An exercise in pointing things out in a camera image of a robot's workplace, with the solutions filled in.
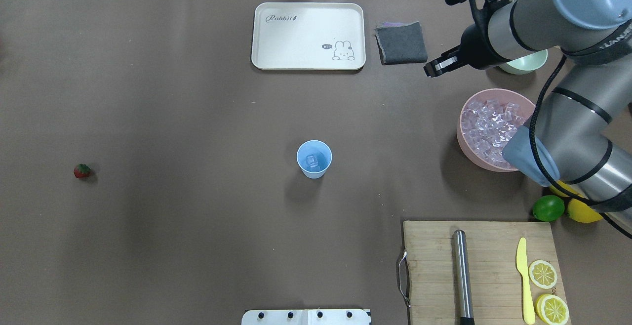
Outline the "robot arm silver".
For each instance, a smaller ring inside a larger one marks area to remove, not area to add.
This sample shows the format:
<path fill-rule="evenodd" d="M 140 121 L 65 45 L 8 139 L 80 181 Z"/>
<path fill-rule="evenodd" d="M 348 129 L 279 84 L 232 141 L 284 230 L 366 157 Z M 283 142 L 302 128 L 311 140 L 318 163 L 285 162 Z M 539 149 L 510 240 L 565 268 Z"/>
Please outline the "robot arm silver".
<path fill-rule="evenodd" d="M 560 62 L 503 156 L 541 186 L 570 186 L 630 237 L 631 155 L 602 132 L 631 103 L 631 0 L 445 0 L 463 2 L 474 23 L 458 46 L 425 65 L 427 76 L 557 46 Z"/>

